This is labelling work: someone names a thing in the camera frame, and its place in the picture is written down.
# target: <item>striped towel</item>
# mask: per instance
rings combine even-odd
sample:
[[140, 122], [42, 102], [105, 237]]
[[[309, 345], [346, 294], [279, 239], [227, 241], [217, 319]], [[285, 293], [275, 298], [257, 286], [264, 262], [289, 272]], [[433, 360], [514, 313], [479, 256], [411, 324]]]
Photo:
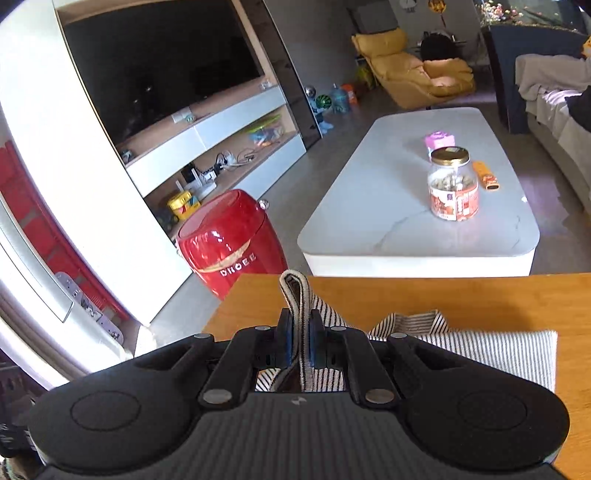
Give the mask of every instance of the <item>striped towel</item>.
[[[280, 277], [281, 291], [294, 318], [291, 365], [270, 368], [258, 374], [257, 391], [276, 391], [297, 367], [304, 392], [344, 391], [343, 374], [332, 368], [314, 368], [310, 362], [308, 322], [317, 309], [325, 326], [349, 326], [324, 300], [314, 294], [308, 279], [295, 270]], [[368, 332], [371, 340], [385, 341], [394, 332], [413, 335], [425, 342], [466, 356], [490, 367], [530, 380], [554, 391], [556, 386], [556, 344], [558, 334], [541, 332], [474, 332], [450, 330], [438, 310], [404, 316], [391, 313]]]

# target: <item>pink package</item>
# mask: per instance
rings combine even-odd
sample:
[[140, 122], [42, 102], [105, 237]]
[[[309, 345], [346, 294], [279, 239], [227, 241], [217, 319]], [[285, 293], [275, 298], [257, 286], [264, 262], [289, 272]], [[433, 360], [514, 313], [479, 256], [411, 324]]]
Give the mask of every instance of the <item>pink package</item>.
[[455, 147], [456, 139], [453, 135], [445, 132], [433, 132], [431, 135], [425, 137], [425, 145], [429, 150], [429, 158], [431, 158], [431, 152], [442, 147]]

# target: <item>jar label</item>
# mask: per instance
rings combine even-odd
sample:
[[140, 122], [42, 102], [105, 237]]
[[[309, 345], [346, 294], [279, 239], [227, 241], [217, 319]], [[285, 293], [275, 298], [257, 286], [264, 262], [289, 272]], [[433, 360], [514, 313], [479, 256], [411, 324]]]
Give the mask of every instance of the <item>jar label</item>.
[[478, 184], [465, 190], [449, 192], [429, 187], [431, 210], [444, 220], [465, 220], [478, 211]]

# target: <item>white appliance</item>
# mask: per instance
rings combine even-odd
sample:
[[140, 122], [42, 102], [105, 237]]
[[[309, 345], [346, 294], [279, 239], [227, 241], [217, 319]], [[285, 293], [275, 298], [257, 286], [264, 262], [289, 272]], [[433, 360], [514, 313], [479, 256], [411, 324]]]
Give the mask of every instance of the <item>white appliance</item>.
[[124, 323], [121, 346], [61, 286], [0, 194], [0, 349], [51, 389], [131, 358], [136, 338], [142, 352], [155, 347], [146, 328]]

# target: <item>white coffee table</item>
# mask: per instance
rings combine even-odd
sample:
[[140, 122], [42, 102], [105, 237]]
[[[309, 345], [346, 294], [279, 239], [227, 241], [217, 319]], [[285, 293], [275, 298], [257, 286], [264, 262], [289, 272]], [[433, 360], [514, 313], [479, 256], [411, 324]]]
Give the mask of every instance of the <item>white coffee table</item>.
[[[435, 217], [424, 137], [455, 136], [501, 188], [480, 189], [471, 219]], [[540, 231], [519, 180], [476, 108], [399, 113], [376, 120], [298, 237], [314, 275], [517, 277], [529, 275]]]

